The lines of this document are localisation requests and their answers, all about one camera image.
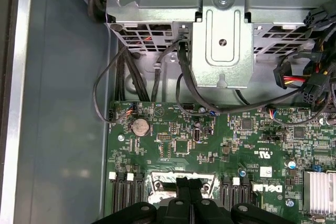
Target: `connector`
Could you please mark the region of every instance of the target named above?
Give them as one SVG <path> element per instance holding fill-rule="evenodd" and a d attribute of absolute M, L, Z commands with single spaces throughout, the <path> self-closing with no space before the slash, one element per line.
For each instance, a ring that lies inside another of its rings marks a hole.
<path fill-rule="evenodd" d="M 334 22 L 336 22 L 336 0 L 326 2 L 319 8 L 311 10 L 303 21 L 307 28 L 318 28 Z"/>
<path fill-rule="evenodd" d="M 290 62 L 287 61 L 283 63 L 281 66 L 274 69 L 273 74 L 276 84 L 283 89 L 287 89 L 283 77 L 292 75 L 292 67 Z"/>
<path fill-rule="evenodd" d="M 302 93 L 303 102 L 314 104 L 316 99 L 328 88 L 330 76 L 313 73 Z"/>

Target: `motherboard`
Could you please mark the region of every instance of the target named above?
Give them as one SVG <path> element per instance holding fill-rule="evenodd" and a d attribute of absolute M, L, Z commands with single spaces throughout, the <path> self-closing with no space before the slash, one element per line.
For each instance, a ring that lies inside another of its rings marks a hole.
<path fill-rule="evenodd" d="M 105 215 L 135 202 L 176 196 L 176 178 L 199 178 L 204 198 L 230 211 L 249 203 L 295 223 L 336 221 L 335 127 L 317 120 L 284 127 L 268 110 L 196 117 L 175 103 L 112 102 Z M 184 104 L 191 111 L 200 105 Z M 283 122 L 310 109 L 276 108 Z"/>

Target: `aluminum heatsink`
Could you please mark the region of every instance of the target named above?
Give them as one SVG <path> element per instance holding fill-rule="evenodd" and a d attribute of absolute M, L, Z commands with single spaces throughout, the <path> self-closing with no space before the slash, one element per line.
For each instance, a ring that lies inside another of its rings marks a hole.
<path fill-rule="evenodd" d="M 311 214 L 335 215 L 336 173 L 305 172 L 303 208 Z"/>

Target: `green circuit board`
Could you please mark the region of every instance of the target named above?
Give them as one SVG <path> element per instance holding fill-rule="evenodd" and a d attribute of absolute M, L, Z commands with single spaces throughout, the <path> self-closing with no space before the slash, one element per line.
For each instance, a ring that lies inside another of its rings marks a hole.
<path fill-rule="evenodd" d="M 184 106 L 191 111 L 200 107 Z M 304 208 L 303 173 L 336 170 L 335 128 L 324 123 L 326 114 L 307 125 L 283 127 L 267 110 L 194 117 L 174 103 L 112 102 L 110 116 L 130 107 L 132 114 L 109 127 L 105 215 L 136 201 L 157 204 L 175 196 L 170 186 L 176 177 L 186 176 L 201 178 L 206 185 L 202 195 L 220 199 L 228 210 L 243 201 L 295 223 L 314 223 Z M 277 108 L 277 119 L 284 122 L 309 117 L 307 108 Z M 145 136 L 132 129 L 137 119 L 149 126 Z M 134 178 L 137 187 L 130 191 L 127 181 Z M 238 184 L 239 190 L 246 185 L 241 191 L 247 193 L 229 199 L 226 185 L 232 190 Z M 324 218 L 335 221 L 332 215 Z"/>

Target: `red wire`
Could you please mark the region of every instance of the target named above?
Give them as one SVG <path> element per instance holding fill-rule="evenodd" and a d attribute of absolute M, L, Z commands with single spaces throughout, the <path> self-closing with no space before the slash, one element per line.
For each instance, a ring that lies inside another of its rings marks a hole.
<path fill-rule="evenodd" d="M 297 77 L 291 77 L 291 78 L 284 78 L 285 81 L 302 81 L 305 82 L 306 79 L 304 78 L 297 78 Z"/>

